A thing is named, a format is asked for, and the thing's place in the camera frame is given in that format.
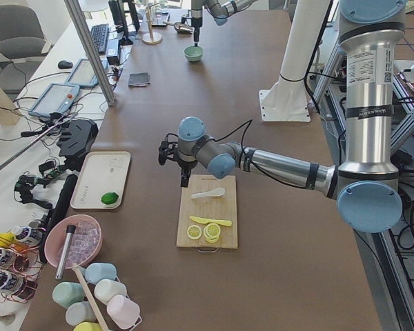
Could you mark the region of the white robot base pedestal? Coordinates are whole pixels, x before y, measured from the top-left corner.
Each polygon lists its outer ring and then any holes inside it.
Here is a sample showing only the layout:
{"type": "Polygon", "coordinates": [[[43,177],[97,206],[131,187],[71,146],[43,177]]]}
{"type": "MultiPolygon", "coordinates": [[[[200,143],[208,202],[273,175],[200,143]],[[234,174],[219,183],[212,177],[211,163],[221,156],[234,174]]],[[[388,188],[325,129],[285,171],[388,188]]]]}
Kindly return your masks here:
{"type": "Polygon", "coordinates": [[[298,1],[277,82],[259,91],[259,105],[265,122],[309,122],[304,79],[319,34],[326,26],[332,2],[298,1]]]}

